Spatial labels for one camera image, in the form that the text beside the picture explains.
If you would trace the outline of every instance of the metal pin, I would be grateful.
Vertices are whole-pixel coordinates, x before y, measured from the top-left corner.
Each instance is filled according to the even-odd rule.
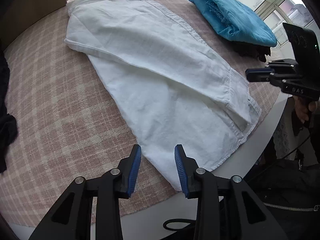
[[[198,169],[196,169],[196,173],[204,174],[205,173],[205,169],[204,168],[198,168]]]
[[[235,182],[235,183],[239,183],[239,182],[241,182],[241,180],[242,180],[242,178],[240,177],[240,176],[233,176],[232,177],[232,180]]]
[[[75,183],[76,183],[76,184],[81,184],[82,182],[84,182],[84,178],[82,178],[82,177],[77,177],[77,178],[75,179]]]
[[[120,173],[120,170],[119,169],[112,169],[111,171],[110,171],[110,173],[112,174],[112,175],[118,175],[119,173]]]

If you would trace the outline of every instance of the black cable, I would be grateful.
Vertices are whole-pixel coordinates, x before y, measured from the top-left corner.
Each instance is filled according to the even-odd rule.
[[[259,172],[257,175],[255,175],[254,177],[252,177],[251,179],[249,179],[247,181],[250,182],[251,180],[253,179],[256,179],[257,177],[259,177],[262,173],[264,173],[265,171],[267,171],[269,168],[271,168],[273,165],[275,165],[279,160],[283,160],[285,159],[286,157],[288,157],[289,155],[291,155],[294,151],[298,150],[306,141],[308,141],[308,139],[311,137],[311,135],[313,135],[314,133],[316,133],[318,131],[320,126],[317,126],[316,128],[313,129],[313,131],[307,136],[307,138],[302,142],[300,143],[299,146],[297,146],[294,150],[292,150],[291,152],[289,152],[287,155],[285,155],[284,157],[280,158],[280,159],[276,159],[273,163],[271,163],[268,167],[266,167],[263,171]]]
[[[166,222],[163,223],[163,228],[164,229],[167,229],[167,230],[170,230],[170,231],[179,231],[181,230],[181,228],[169,228],[167,227],[168,224],[171,224],[171,223],[188,223],[188,224],[192,224],[194,223],[195,220],[192,220],[192,219],[183,219],[183,218],[177,218],[177,219],[169,219],[167,220]]]

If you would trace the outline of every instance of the zipper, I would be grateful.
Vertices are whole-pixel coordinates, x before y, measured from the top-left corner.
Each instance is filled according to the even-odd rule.
[[[285,207],[285,206],[269,204],[269,203],[265,203],[265,202],[264,202],[264,205],[267,207],[272,207],[272,208],[280,208],[280,209],[284,209],[284,210],[303,211],[303,212],[318,211],[320,208],[320,205],[315,205],[313,208],[292,208],[292,207]]]

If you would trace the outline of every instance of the plaid tablecloth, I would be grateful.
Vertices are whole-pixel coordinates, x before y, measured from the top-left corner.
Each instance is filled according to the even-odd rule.
[[[234,52],[188,0],[155,1],[185,19],[242,75],[246,68],[263,65]],[[36,226],[75,177],[101,176],[136,143],[87,56],[63,43],[67,24],[64,7],[28,28],[5,52],[11,70],[7,107],[19,130],[7,154],[8,170],[0,175],[0,213],[7,222]],[[250,94],[263,111],[260,122],[278,93],[266,83],[250,84]],[[143,158],[136,192],[129,201],[120,201],[121,214],[173,194]]]

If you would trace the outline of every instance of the blue folded garment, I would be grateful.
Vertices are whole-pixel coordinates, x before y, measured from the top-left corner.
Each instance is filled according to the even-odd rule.
[[[194,3],[217,34],[229,41],[275,47],[270,28],[249,7],[237,0],[189,0]]]

